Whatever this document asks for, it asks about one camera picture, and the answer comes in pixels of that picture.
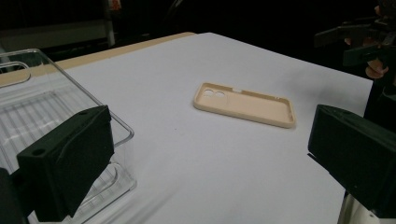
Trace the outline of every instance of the clear plastic container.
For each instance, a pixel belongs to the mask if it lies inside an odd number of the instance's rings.
[[[0,54],[0,166],[13,173],[19,152],[77,112],[98,105],[39,49]],[[74,217],[62,223],[83,223],[136,186],[125,162],[134,131],[110,113],[115,153]],[[39,223],[34,212],[28,219]]]

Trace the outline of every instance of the white table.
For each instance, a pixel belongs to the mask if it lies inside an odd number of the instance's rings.
[[[90,223],[335,224],[345,190],[307,156],[317,104],[363,115],[372,81],[215,34],[66,70],[135,132],[137,187]],[[197,110],[203,82],[287,97],[284,129]]]

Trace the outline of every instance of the phone case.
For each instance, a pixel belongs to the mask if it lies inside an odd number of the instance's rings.
[[[282,128],[292,128],[296,123],[289,99],[214,83],[201,85],[193,105],[200,110]]]

